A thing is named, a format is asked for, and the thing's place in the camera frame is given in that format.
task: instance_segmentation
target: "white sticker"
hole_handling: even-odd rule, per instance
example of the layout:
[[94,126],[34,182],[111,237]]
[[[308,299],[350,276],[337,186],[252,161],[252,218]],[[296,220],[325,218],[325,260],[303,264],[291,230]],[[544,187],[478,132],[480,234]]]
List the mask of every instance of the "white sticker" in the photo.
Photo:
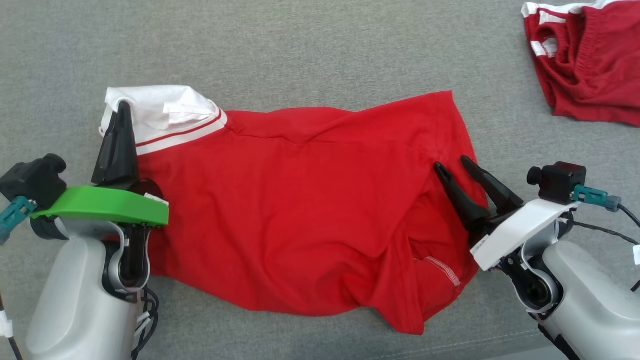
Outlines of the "white sticker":
[[146,198],[149,198],[149,199],[151,199],[151,200],[155,200],[155,201],[158,201],[158,202],[162,202],[163,204],[165,204],[165,205],[169,206],[169,202],[168,202],[167,200],[160,199],[160,198],[159,198],[159,197],[157,197],[157,196],[153,196],[153,195],[151,195],[151,194],[149,194],[149,193],[146,193],[146,194],[145,194],[145,197],[146,197]]
[[634,246],[634,261],[636,265],[640,265],[640,245]]

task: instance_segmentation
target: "stitching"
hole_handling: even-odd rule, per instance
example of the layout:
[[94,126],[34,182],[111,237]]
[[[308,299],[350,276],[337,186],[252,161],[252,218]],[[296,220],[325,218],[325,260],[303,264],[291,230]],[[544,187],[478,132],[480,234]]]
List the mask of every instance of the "stitching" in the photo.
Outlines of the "stitching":
[[421,350],[413,350],[413,351],[407,351],[407,352],[399,352],[397,354],[391,354],[391,355],[385,355],[385,356],[378,356],[378,357],[369,357],[365,360],[376,360],[376,359],[385,359],[388,357],[392,357],[392,356],[398,356],[398,355],[408,355],[408,354],[414,354],[416,352],[425,352],[425,351],[429,351],[429,350],[436,350],[439,348],[445,348],[445,347],[455,347],[457,345],[466,345],[466,344],[471,344],[471,343],[479,343],[482,341],[488,341],[488,340],[496,340],[496,339],[501,339],[501,338],[507,338],[509,336],[516,336],[516,335],[523,335],[523,334],[531,334],[532,332],[536,332],[536,330],[528,330],[528,331],[521,331],[521,332],[516,332],[515,334],[508,334],[508,335],[502,335],[502,336],[495,336],[493,338],[485,338],[485,339],[480,339],[480,340],[471,340],[471,341],[462,341],[460,343],[454,343],[454,344],[449,344],[449,345],[441,345],[439,347],[430,347],[430,348],[423,348]]
[[[503,343],[503,342],[509,341],[509,340],[519,340],[519,339],[524,339],[524,338],[530,338],[531,336],[536,336],[536,335],[537,334],[530,334],[530,335],[527,335],[527,336],[519,336],[519,337],[513,338],[513,339],[503,339],[503,340],[491,341],[491,342],[488,342],[488,343],[485,343],[485,344],[498,344],[498,343]],[[445,349],[445,350],[428,352],[426,354],[417,354],[417,355],[410,355],[410,356],[405,356],[405,357],[397,357],[397,358],[395,358],[395,360],[409,359],[410,357],[416,357],[416,356],[421,356],[421,355],[439,354],[439,353],[447,352],[447,351],[454,351],[454,350],[460,350],[460,349],[464,349],[464,348],[478,347],[478,346],[485,345],[485,344],[473,344],[473,345],[469,345],[469,346],[466,346],[466,347],[448,348],[448,349]]]
[[458,278],[456,273],[454,273],[453,270],[451,270],[451,268],[448,267],[445,263],[431,256],[427,256],[424,259],[429,260],[436,267],[440,268],[449,277],[449,280],[453,282],[453,286],[460,286],[460,279]]

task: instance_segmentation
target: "green bracket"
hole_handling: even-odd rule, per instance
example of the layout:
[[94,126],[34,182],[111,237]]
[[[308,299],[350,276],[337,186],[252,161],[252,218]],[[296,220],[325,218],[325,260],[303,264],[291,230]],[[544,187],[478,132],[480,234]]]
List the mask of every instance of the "green bracket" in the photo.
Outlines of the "green bracket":
[[125,190],[78,186],[68,188],[50,209],[31,214],[32,218],[51,216],[168,225],[169,205]]

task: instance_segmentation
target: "red fabric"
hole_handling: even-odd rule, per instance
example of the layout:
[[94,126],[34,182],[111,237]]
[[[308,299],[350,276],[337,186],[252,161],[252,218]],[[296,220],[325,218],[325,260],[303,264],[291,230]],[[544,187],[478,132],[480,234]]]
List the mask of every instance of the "red fabric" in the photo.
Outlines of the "red fabric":
[[474,152],[452,93],[227,115],[222,130],[139,156],[170,202],[170,225],[149,241],[154,275],[249,310],[375,307],[409,334],[473,278],[468,234],[433,171],[441,161],[486,205],[460,163]]
[[[557,39],[555,55],[533,52],[554,115],[640,126],[640,1],[561,10],[538,8],[525,17],[530,42]],[[566,22],[540,24],[541,13]]]

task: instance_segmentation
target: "gray fabric surface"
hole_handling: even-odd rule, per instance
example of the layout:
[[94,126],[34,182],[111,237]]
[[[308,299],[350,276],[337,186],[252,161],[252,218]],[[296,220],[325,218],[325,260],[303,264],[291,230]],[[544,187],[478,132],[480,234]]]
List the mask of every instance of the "gray fabric surface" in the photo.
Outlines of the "gray fabric surface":
[[[68,163],[68,183],[87,184],[108,86],[190,85],[224,109],[256,111],[361,110],[453,89],[480,164],[525,200],[536,196],[525,183],[529,167],[563,160],[587,166],[591,186],[639,212],[640,130],[550,115],[521,5],[7,0],[0,172],[55,152]],[[584,208],[578,216],[638,235],[623,215]],[[580,229],[570,239],[621,281],[640,277],[624,241]],[[25,352],[61,245],[22,225],[0,249],[0,291]],[[482,359],[548,345],[501,274],[479,274],[422,337],[395,333],[368,309],[327,318],[252,313],[169,279],[150,285],[163,302],[161,323],[140,359]],[[12,358],[6,341],[0,358]]]

